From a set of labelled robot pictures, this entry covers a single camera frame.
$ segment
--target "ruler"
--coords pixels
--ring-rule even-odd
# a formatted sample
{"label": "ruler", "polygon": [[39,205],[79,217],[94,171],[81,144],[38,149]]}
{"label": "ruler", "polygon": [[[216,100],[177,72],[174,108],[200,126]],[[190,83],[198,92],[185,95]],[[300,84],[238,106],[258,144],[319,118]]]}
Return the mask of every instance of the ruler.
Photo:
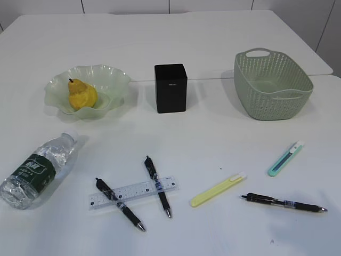
{"label": "ruler", "polygon": [[102,192],[91,194],[89,195],[89,210],[100,209],[109,205],[115,205],[119,202],[126,202],[142,197],[152,196],[159,192],[167,192],[177,188],[177,183],[173,176],[161,178],[158,181],[162,185],[162,188],[159,190],[156,189],[155,181],[153,180],[115,188],[112,191],[118,198],[116,201],[109,200]]}

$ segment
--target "pear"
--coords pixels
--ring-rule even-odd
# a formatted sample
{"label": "pear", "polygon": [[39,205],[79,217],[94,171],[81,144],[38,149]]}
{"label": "pear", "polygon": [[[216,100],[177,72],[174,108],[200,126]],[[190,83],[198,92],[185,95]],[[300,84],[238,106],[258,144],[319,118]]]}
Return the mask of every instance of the pear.
{"label": "pear", "polygon": [[97,91],[91,85],[79,79],[69,79],[69,102],[73,109],[93,107],[98,99]]}

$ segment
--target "plastic bottle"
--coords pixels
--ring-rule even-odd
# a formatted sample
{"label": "plastic bottle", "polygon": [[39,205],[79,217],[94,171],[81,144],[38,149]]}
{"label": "plastic bottle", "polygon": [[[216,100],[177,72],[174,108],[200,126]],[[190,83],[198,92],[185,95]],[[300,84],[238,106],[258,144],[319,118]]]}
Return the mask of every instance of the plastic bottle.
{"label": "plastic bottle", "polygon": [[17,209],[26,209],[54,179],[77,142],[78,134],[65,131],[43,144],[0,186],[0,196]]}

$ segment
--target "black pen holder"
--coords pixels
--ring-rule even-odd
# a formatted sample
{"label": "black pen holder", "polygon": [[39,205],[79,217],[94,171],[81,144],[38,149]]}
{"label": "black pen holder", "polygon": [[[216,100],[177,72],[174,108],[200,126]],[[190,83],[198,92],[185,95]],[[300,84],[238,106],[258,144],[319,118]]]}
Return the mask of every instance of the black pen holder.
{"label": "black pen holder", "polygon": [[158,113],[186,111],[187,75],[184,66],[156,65],[154,69]]}

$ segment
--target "pen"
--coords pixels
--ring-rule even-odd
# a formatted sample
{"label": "pen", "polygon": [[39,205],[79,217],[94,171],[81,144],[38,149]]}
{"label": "pen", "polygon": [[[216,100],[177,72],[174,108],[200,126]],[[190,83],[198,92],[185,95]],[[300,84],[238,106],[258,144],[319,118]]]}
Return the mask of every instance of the pen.
{"label": "pen", "polygon": [[[105,196],[111,200],[116,201],[118,200],[116,195],[113,191],[109,188],[107,184],[102,179],[96,178],[96,187],[105,194]],[[122,211],[122,213],[134,224],[136,228],[141,231],[145,231],[145,227],[143,226],[142,222],[135,216],[135,214],[125,205],[124,202],[119,202],[116,204],[117,207]]]}
{"label": "pen", "polygon": [[[161,190],[162,184],[158,180],[158,175],[156,173],[156,169],[155,169],[153,162],[149,156],[147,156],[146,160],[144,161],[144,165],[148,170],[150,178],[155,181],[156,189]],[[171,207],[169,206],[165,192],[159,192],[158,195],[159,195],[159,198],[161,200],[161,204],[162,204],[167,216],[169,218],[171,218],[172,217]]]}
{"label": "pen", "polygon": [[309,211],[309,212],[327,212],[328,210],[324,207],[320,207],[312,204],[303,204],[293,201],[279,201],[278,199],[272,198],[270,196],[262,196],[254,193],[249,193],[246,196],[241,196],[245,198],[246,201],[261,203],[261,204],[271,204],[280,205],[286,208],[292,208],[297,210]]}

